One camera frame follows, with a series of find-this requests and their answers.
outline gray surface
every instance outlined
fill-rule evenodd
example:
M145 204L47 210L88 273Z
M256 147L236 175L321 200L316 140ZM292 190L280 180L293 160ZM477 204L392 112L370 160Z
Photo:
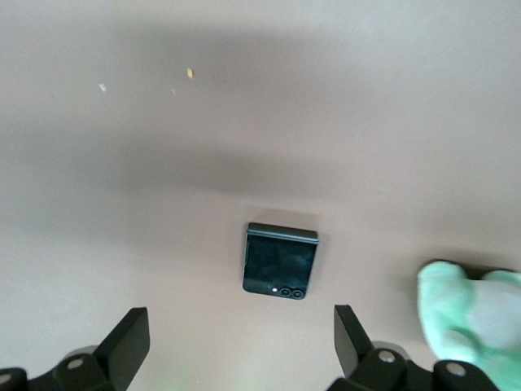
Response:
M0 10L0 367L146 305L131 389L314 391L334 304L430 366L419 266L519 268L518 2ZM243 292L250 221L320 232L305 300Z

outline mint green stuffed animal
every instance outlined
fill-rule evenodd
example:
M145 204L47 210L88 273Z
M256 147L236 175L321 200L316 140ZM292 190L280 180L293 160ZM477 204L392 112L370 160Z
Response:
M521 390L521 274L496 270L472 280L435 261L418 274L418 314L440 360L470 362L501 391Z

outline plush toy's white belly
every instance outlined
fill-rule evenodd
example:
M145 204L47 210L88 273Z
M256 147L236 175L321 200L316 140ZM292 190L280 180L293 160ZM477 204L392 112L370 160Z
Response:
M483 345L521 347L521 288L499 281L475 281L475 303L467 316Z

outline silver bolt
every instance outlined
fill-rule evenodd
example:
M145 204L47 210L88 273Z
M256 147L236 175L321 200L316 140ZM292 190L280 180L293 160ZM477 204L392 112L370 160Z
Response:
M5 384L9 380L11 380L11 373L4 373L3 375L0 375L0 384Z
M76 369L78 367L81 367L83 365L83 358L77 358L75 360L72 360L69 364L67 364L68 369Z
M447 364L447 371L452 373L455 376L464 376L466 375L465 368L459 365L457 362L449 362Z
M396 357L394 357L394 354L392 354L388 350L382 350L378 354L378 357L380 357L380 360L382 360L383 362L395 362L396 361Z

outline phone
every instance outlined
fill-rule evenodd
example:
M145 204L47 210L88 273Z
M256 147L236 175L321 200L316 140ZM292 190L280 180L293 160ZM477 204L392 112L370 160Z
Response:
M302 300L318 246L318 233L250 222L246 233L243 289Z

